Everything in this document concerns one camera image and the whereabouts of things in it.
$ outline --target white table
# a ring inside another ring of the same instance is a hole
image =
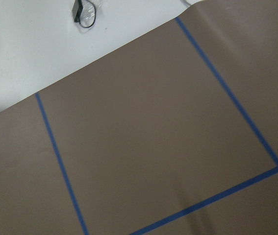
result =
[[[73,4],[0,0],[0,111],[186,9],[181,0],[104,0],[88,30],[73,22]]]

